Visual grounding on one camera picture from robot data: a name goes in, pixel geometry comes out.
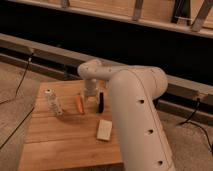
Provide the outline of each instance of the black wall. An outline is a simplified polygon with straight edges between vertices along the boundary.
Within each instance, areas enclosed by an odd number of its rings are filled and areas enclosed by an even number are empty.
[[[213,39],[0,1],[1,33],[213,85]]]

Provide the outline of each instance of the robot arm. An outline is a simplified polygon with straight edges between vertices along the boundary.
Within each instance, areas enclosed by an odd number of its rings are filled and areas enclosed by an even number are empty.
[[[157,67],[103,67],[99,60],[79,66],[85,96],[97,93],[96,79],[109,81],[112,119],[127,171],[175,171],[172,153],[152,100],[167,89]]]

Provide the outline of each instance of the black object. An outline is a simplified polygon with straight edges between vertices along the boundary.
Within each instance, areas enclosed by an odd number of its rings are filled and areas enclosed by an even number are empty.
[[[190,17],[190,0],[175,0],[171,22],[177,23],[179,17]]]
[[[103,113],[104,111],[104,93],[99,93],[99,104],[98,104],[98,113]]]

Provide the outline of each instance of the clear bottle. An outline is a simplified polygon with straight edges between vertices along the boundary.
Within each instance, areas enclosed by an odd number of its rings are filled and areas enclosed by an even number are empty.
[[[55,116],[60,116],[63,114],[61,105],[59,103],[58,98],[53,90],[47,89],[45,91],[45,97],[47,99],[49,108],[53,111]]]

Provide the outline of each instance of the screw hole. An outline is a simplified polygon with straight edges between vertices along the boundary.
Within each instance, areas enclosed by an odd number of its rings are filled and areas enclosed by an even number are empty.
[[[150,130],[148,130],[148,134],[150,135],[150,134],[153,134],[153,129],[150,129]]]
[[[140,104],[144,104],[144,100],[139,100],[139,103]]]
[[[163,161],[158,161],[158,166],[161,166],[163,164]]]

